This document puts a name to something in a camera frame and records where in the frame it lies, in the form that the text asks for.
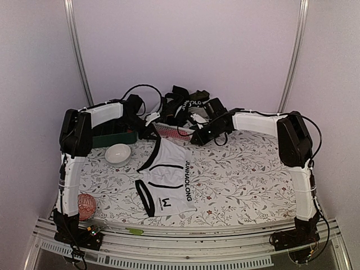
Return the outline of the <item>right robot arm white sleeves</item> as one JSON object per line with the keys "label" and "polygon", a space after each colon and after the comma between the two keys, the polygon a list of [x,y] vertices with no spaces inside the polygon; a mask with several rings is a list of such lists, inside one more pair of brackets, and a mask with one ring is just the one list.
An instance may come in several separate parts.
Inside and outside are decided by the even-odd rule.
{"label": "right robot arm white sleeves", "polygon": [[234,130],[272,135],[277,138],[278,154],[291,175],[296,202],[295,227],[301,231],[315,229],[320,214],[316,208],[316,184],[313,175],[313,141],[305,120],[297,111],[269,114],[254,110],[233,109],[229,112]]}

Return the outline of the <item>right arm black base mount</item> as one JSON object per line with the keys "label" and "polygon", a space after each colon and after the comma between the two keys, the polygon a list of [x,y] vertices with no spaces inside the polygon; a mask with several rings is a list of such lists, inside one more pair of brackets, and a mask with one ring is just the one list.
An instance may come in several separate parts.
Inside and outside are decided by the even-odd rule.
{"label": "right arm black base mount", "polygon": [[317,226],[310,222],[295,223],[295,228],[287,231],[276,231],[269,237],[269,243],[275,251],[297,248],[316,243],[320,240]]}

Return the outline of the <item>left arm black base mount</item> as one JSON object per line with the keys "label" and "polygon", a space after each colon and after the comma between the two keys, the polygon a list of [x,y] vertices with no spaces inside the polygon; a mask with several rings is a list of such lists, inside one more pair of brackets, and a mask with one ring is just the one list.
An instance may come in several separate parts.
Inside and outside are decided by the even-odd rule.
{"label": "left arm black base mount", "polygon": [[56,225],[56,233],[54,239],[69,245],[78,245],[80,248],[99,251],[102,245],[104,235],[97,232],[95,235],[85,229],[79,227],[79,214],[69,217],[55,212],[53,217]]}

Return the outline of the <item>white underwear with black trim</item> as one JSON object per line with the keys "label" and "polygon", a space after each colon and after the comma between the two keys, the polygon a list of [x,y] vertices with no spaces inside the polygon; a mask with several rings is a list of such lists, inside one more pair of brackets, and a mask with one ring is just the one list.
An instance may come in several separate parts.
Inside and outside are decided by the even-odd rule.
{"label": "white underwear with black trim", "polygon": [[137,172],[136,191],[148,217],[196,211],[191,186],[192,152],[161,138]]}

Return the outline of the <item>left robot arm white sleeves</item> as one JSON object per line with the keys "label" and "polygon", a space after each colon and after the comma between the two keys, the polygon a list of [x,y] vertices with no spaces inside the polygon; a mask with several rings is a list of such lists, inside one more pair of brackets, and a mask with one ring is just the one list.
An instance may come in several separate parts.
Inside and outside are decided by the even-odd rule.
{"label": "left robot arm white sleeves", "polygon": [[134,128],[143,101],[131,94],[126,100],[113,99],[83,109],[68,109],[60,132],[61,166],[56,209],[63,217],[79,216],[78,193],[81,169],[93,147],[93,129],[112,120]]}

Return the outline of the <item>robot arm white sleeves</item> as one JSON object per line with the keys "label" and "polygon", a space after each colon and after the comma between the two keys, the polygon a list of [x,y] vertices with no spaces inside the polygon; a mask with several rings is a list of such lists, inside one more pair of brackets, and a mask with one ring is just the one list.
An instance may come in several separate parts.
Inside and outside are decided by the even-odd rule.
{"label": "robot arm white sleeves", "polygon": [[291,175],[296,202],[295,227],[301,231],[315,229],[320,214],[316,208],[316,184],[313,175],[313,141],[305,120],[297,111],[269,114],[254,110],[233,109],[229,112],[234,130],[272,135],[277,138],[278,154]]}
{"label": "robot arm white sleeves", "polygon": [[126,100],[113,99],[83,109],[68,109],[60,132],[61,166],[56,209],[63,217],[79,216],[78,193],[81,169],[93,147],[93,129],[112,120],[134,128],[143,101],[131,94]]}

